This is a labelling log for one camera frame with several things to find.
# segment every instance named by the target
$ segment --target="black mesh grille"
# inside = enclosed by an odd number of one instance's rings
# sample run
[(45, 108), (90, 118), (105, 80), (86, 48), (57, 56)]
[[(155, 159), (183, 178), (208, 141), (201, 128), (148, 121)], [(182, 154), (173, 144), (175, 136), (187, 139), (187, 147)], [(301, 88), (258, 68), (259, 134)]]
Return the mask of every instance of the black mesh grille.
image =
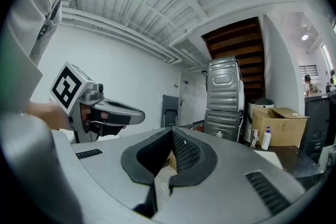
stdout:
[(173, 131), (173, 153), (176, 158), (177, 172), (193, 167), (201, 157), (200, 148)]
[(276, 215), (289, 206), (289, 202), (285, 197), (261, 172), (247, 174), (246, 178), (250, 181), (272, 215)]
[(79, 159), (83, 159), (83, 158), (87, 158), (87, 157), (98, 155), (100, 153), (102, 153), (101, 150), (95, 149), (95, 150), (90, 150), (90, 151), (78, 152), (78, 153), (76, 153), (76, 156)]

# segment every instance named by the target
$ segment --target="cap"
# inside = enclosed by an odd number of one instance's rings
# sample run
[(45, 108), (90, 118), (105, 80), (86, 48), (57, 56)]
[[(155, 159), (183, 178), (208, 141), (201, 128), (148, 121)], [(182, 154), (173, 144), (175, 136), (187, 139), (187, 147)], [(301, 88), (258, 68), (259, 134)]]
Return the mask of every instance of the cap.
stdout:
[(311, 78), (309, 75), (305, 75), (305, 81), (311, 81)]

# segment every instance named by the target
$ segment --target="plastic bottle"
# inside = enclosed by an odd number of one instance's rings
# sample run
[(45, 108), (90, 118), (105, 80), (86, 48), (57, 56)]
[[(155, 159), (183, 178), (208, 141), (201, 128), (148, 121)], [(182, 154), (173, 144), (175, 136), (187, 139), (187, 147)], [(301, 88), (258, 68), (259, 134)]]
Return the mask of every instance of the plastic bottle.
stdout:
[(270, 131), (271, 127), (267, 127), (267, 131), (264, 133), (264, 138), (263, 138), (263, 143), (261, 145), (261, 147), (264, 150), (268, 149), (269, 143), (271, 141), (271, 131)]
[(220, 138), (223, 138), (223, 134), (222, 134), (221, 131), (218, 131), (218, 133), (216, 133), (216, 136), (217, 136), (217, 137), (220, 137)]

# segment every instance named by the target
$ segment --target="person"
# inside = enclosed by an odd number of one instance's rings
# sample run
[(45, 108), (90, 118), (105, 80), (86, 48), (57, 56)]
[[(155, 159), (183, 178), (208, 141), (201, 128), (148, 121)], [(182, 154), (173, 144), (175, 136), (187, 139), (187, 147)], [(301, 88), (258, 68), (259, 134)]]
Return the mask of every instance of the person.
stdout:
[[(16, 0), (5, 22), (6, 38), (37, 66), (60, 21), (61, 0)], [(56, 103), (29, 102), (25, 112), (41, 118), (51, 129), (71, 130), (67, 115)], [(91, 108), (84, 106), (82, 120), (87, 120), (90, 113)]]
[(336, 85), (335, 85), (335, 83), (334, 83), (334, 78), (333, 77), (331, 77), (330, 78), (330, 82), (328, 82), (327, 83), (327, 86), (325, 87), (326, 89), (326, 93), (329, 93), (329, 92), (334, 92), (334, 91), (336, 91), (336, 87), (335, 87)]
[(335, 83), (334, 83), (334, 78), (333, 77), (330, 78), (330, 86), (336, 86)]
[(309, 93), (319, 93), (319, 92), (321, 92), (314, 84), (311, 83), (311, 78), (308, 74), (305, 75), (305, 83), (308, 84), (308, 86), (309, 86), (309, 92), (308, 92), (308, 90), (306, 91), (307, 95)]

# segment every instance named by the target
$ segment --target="gray plastic surface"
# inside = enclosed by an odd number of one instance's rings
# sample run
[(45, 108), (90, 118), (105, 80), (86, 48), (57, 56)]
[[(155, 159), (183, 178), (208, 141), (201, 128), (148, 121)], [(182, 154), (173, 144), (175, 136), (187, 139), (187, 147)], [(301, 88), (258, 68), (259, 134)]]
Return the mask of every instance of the gray plastic surface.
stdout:
[[(271, 217), (271, 214), (245, 177), (245, 174), (256, 170), (261, 171), (290, 203), (304, 193), (302, 186), (293, 177), (285, 171), (279, 170), (249, 147), (197, 131), (179, 129), (187, 135), (209, 144), (215, 150), (218, 162), (215, 170), (198, 186), (173, 188), (167, 203), (154, 215), (152, 220), (166, 224), (181, 222), (203, 224), (233, 221), (254, 223), (267, 219)], [(90, 181), (87, 175), (90, 175), (92, 181), (101, 187), (99, 192), (105, 191), (106, 194), (113, 197), (114, 201), (117, 200), (130, 209), (134, 205), (144, 202), (148, 186), (131, 181), (121, 167), (120, 157), (123, 149), (128, 145), (138, 143), (160, 130), (162, 129), (117, 140), (75, 144), (73, 145), (75, 152), (94, 148), (103, 151), (102, 154), (81, 160), (77, 159), (76, 162), (73, 159), (73, 156), (76, 156), (68, 143), (67, 145), (65, 142), (63, 145), (56, 143), (57, 148), (60, 147), (59, 154), (62, 154), (61, 165), (66, 165), (66, 175), (71, 175), (69, 181), (81, 185), (81, 188), (76, 186), (75, 193), (80, 190), (90, 190), (90, 186), (85, 186), (86, 181)], [(83, 177), (83, 167), (87, 173), (85, 177)], [(93, 193), (91, 195), (94, 197), (86, 198), (87, 200), (80, 198), (82, 193), (78, 195), (80, 202), (86, 206), (94, 204), (98, 199), (97, 194)], [(93, 217), (92, 214), (96, 212), (98, 211), (88, 213), (88, 217)], [(129, 211), (129, 214), (132, 219), (133, 212)]]
[(135, 184), (121, 166), (126, 148), (147, 139), (158, 131), (92, 143), (72, 144), (75, 153), (99, 149), (102, 154), (80, 160), (92, 178), (110, 195), (129, 208), (145, 202), (149, 186)]
[(203, 133), (216, 135), (221, 131), (224, 139), (237, 141), (240, 116), (239, 112), (206, 110)]
[(121, 102), (117, 102), (110, 99), (98, 99), (98, 100), (85, 100), (84, 97), (81, 97), (75, 105), (73, 106), (73, 110), (71, 112), (72, 123), (71, 127), (74, 131), (77, 132), (79, 143), (86, 143), (96, 141), (98, 135), (94, 132), (85, 132), (81, 119), (81, 109), (80, 103), (85, 105), (89, 105), (96, 110), (100, 110), (102, 112), (107, 112), (112, 114), (113, 116), (125, 116), (129, 118), (129, 123), (127, 125), (135, 125), (144, 121), (145, 113), (139, 109), (136, 109), (132, 106), (126, 105)]
[[(128, 207), (116, 200), (110, 195), (98, 182), (93, 178), (94, 175), (90, 174), (90, 169), (84, 167), (81, 161), (75, 155), (66, 135), (59, 131), (53, 131), (52, 136), (55, 141), (56, 151), (59, 158), (60, 166), (64, 171), (66, 178), (69, 182), (72, 191), (75, 193), (82, 210), (83, 222), (91, 223), (127, 223), (127, 224), (145, 224), (152, 223), (150, 219), (133, 212)], [(92, 145), (93, 149), (99, 142), (76, 144), (75, 146)], [(96, 159), (96, 166), (100, 166), (99, 160)], [(113, 184), (119, 174), (110, 174), (108, 178), (109, 183)]]
[(238, 112), (238, 84), (239, 74), (235, 58), (210, 61), (208, 64), (206, 108)]
[(51, 130), (41, 119), (3, 114), (0, 145), (13, 175), (37, 208), (54, 223), (82, 223), (79, 201), (59, 165)]
[[(120, 157), (125, 148), (155, 135), (162, 129), (117, 140), (71, 146), (64, 133), (53, 131), (51, 136), (50, 130), (40, 120), (19, 121), (16, 117), (13, 120), (6, 119), (5, 122), (1, 128), (1, 144), (7, 161), (11, 163), (12, 160), (14, 166), (11, 167), (19, 172), (30, 172), (16, 173), (16, 176), (27, 176), (21, 182), (25, 186), (32, 184), (29, 194), (42, 210), (59, 208), (60, 211), (52, 211), (57, 212), (57, 216), (67, 212), (63, 214), (65, 219), (62, 223), (78, 222), (78, 204), (82, 218), (79, 220), (82, 223), (260, 222), (271, 215), (245, 177), (254, 171), (262, 172), (290, 203), (304, 193), (304, 189), (294, 178), (249, 147), (179, 128), (186, 135), (209, 144), (217, 154), (217, 165), (199, 185), (173, 188), (166, 204), (152, 219), (148, 219), (131, 209), (146, 200), (149, 187), (131, 181), (121, 167)], [(81, 160), (74, 153), (74, 150), (80, 152), (96, 148), (102, 153)], [(57, 165), (50, 160), (57, 160)], [(52, 171), (52, 174), (57, 173), (53, 177), (46, 177), (47, 170)], [(65, 178), (59, 181), (59, 176), (63, 174)], [(55, 187), (50, 185), (50, 180), (64, 184), (60, 188)]]

